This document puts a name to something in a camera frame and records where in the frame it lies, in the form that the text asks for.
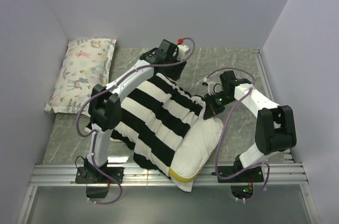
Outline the white pillow yellow edge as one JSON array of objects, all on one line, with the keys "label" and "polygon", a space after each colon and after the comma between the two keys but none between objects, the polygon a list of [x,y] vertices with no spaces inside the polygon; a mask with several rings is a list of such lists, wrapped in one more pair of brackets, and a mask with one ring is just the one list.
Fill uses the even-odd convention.
[{"label": "white pillow yellow edge", "polygon": [[185,135],[175,152],[169,177],[184,192],[191,192],[193,181],[214,152],[223,122],[219,118],[198,119]]}]

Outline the black white striped pillowcase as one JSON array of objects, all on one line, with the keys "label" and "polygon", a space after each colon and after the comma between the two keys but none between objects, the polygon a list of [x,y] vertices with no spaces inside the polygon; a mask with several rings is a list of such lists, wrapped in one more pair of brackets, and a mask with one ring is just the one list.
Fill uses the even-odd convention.
[{"label": "black white striped pillowcase", "polygon": [[110,139],[124,142],[133,150],[140,167],[169,175],[175,153],[206,103],[173,80],[158,73],[141,83],[122,102],[121,122]]}]

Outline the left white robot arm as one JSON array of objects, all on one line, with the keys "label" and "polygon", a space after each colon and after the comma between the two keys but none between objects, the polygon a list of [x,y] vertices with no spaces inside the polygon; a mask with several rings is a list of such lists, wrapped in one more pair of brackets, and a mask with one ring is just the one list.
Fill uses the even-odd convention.
[{"label": "left white robot arm", "polygon": [[92,90],[88,112],[93,135],[90,152],[84,166],[88,177],[95,183],[105,180],[108,163],[109,136],[122,118],[122,101],[144,81],[157,73],[172,80],[180,79],[186,65],[189,47],[178,39],[177,44],[162,40],[158,48],[142,54],[134,66],[105,86],[96,85]]}]

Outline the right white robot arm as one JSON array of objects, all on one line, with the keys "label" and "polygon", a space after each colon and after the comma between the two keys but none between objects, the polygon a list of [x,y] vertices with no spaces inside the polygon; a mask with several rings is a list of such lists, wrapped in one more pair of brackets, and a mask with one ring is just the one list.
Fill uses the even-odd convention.
[{"label": "right white robot arm", "polygon": [[238,79],[234,71],[228,70],[220,76],[221,90],[216,91],[216,82],[207,76],[203,85],[207,87],[204,96],[206,111],[204,118],[211,118],[234,103],[243,104],[256,117],[254,143],[234,161],[233,174],[238,181],[246,181],[252,175],[252,168],[264,164],[271,156],[293,148],[297,143],[293,110],[288,105],[279,105],[255,86],[255,78]]}]

